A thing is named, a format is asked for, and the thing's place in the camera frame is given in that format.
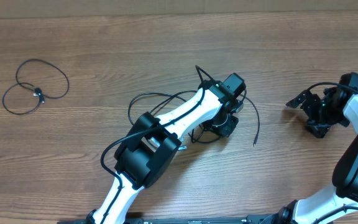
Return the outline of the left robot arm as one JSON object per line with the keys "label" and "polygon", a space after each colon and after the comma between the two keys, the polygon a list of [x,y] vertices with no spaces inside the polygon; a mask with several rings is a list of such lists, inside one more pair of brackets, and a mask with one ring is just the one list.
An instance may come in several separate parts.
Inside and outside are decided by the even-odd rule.
{"label": "left robot arm", "polygon": [[236,128],[235,116],[243,102],[239,95],[245,81],[236,73],[223,82],[203,80],[195,95],[171,112],[154,117],[146,112],[132,125],[127,136],[114,143],[116,165],[108,172],[113,185],[102,206],[93,210],[86,223],[124,223],[126,214],[143,189],[151,187],[166,171],[181,146],[181,139],[196,127],[226,138]]}

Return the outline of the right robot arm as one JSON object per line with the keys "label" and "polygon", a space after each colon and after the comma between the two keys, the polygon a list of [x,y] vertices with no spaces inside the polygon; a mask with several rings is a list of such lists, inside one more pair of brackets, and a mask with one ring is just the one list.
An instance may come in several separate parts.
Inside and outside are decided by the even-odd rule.
{"label": "right robot arm", "polygon": [[286,106],[306,113],[305,128],[316,138],[325,137],[334,124],[352,125],[356,137],[336,164],[331,185],[283,207],[271,223],[333,223],[358,212],[358,73],[344,74],[339,82],[324,85],[322,98],[307,88]]}

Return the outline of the black cable silver connector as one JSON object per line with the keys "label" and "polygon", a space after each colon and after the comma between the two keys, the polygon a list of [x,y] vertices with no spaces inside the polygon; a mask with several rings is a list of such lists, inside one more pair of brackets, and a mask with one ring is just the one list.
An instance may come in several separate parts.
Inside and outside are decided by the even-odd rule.
{"label": "black cable silver connector", "polygon": [[173,103],[174,100],[184,103],[186,101],[184,95],[187,93],[196,93],[196,91],[185,90],[171,94],[158,92],[141,93],[133,97],[129,103],[127,109],[128,120],[131,125],[134,125],[136,116],[140,116],[141,109],[156,114],[157,112],[162,112],[162,109],[168,103]]}

